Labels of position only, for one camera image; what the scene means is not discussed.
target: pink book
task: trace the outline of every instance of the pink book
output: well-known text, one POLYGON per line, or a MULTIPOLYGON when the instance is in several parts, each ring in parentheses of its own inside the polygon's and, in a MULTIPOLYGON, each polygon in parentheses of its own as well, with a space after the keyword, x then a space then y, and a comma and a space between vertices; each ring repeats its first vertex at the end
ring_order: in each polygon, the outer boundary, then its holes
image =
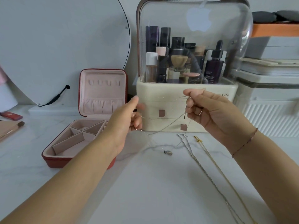
POLYGON ((5 82, 7 82, 7 76, 3 69, 0 67, 0 85, 2 85, 5 82))

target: orange shelf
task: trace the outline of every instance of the orange shelf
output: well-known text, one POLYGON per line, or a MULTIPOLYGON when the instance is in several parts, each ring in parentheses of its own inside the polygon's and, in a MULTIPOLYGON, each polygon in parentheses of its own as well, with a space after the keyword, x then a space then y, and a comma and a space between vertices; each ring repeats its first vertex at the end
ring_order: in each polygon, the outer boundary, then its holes
POLYGON ((299 37, 299 24, 270 23, 253 24, 251 37, 299 37))

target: left hand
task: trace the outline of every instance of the left hand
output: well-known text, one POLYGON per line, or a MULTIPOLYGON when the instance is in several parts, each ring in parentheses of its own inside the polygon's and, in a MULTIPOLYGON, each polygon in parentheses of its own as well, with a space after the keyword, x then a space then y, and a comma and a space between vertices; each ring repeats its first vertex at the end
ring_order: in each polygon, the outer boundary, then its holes
POLYGON ((124 104, 112 114, 107 127, 102 132, 111 138, 115 146, 114 155, 117 156, 125 145, 125 139, 130 131, 142 128, 142 117, 134 109, 143 109, 142 104, 138 104, 138 96, 134 96, 128 103, 124 104))

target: bracelet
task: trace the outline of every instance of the bracelet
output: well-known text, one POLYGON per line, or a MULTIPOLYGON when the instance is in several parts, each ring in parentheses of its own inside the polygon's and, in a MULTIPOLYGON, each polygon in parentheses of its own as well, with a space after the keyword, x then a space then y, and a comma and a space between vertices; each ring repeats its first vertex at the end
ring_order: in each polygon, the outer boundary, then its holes
POLYGON ((247 145, 249 142, 252 141, 252 139, 254 138, 256 132, 257 132, 257 128, 256 128, 255 132, 253 133, 253 136, 252 136, 252 137, 251 137, 251 138, 250 138, 244 145, 242 145, 241 148, 239 148, 237 151, 235 151, 235 152, 232 154, 231 158, 234 158, 234 155, 235 155, 237 152, 239 152, 245 145, 247 145))

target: red jewelry box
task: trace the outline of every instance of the red jewelry box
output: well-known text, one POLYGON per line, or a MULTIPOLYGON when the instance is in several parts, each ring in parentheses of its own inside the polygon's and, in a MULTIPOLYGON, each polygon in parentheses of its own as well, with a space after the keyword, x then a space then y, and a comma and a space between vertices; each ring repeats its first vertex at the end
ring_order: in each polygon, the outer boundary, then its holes
POLYGON ((114 110, 126 103, 128 77, 119 69, 84 69, 80 73, 79 113, 42 152, 51 168, 63 168, 106 127, 114 110))

